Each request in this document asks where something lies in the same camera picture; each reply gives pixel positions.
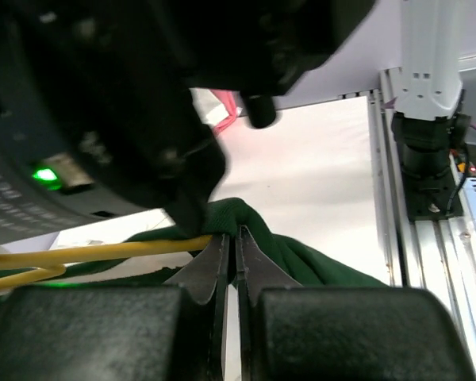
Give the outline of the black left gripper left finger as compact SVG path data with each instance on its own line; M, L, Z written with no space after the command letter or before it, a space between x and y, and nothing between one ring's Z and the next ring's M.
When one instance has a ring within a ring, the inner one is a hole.
M22 287L0 305L0 380L221 380L228 238L157 287Z

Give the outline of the yellow hanger with metal hook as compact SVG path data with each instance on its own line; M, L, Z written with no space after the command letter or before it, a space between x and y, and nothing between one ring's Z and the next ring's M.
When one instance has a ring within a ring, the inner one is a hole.
M22 268L27 270L21 274L1 277L0 291L63 275L67 271L68 264L197 251L205 248L211 238L210 235L205 235L181 241L155 240L65 248L43 252L0 254L0 271Z

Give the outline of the green and white t shirt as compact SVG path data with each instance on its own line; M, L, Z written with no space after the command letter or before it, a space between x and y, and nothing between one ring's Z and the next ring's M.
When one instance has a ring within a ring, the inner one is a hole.
M348 267L322 252L317 251L292 237L273 233L260 214L241 198L225 198L208 204L203 235L227 234L237 238L240 227L250 231L260 250L287 275L305 287L387 287L380 280ZM177 225L137 233L123 243L143 241L180 241L187 236ZM63 274L48 279L49 283L62 283L85 275L97 275L124 263L126 259L99 260L70 266ZM143 275L88 282L91 287L99 286L159 286L182 270L182 267L163 267ZM0 271L0 279L26 274L27 269Z

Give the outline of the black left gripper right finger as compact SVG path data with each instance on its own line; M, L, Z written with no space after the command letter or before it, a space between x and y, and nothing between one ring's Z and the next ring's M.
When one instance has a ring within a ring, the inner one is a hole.
M237 238L245 380L473 380L450 314L430 292L303 287Z

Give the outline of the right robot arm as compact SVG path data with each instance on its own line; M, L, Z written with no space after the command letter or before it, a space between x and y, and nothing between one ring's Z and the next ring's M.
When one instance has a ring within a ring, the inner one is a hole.
M375 1L0 1L0 244L161 208L198 235L226 171L194 88L256 128Z

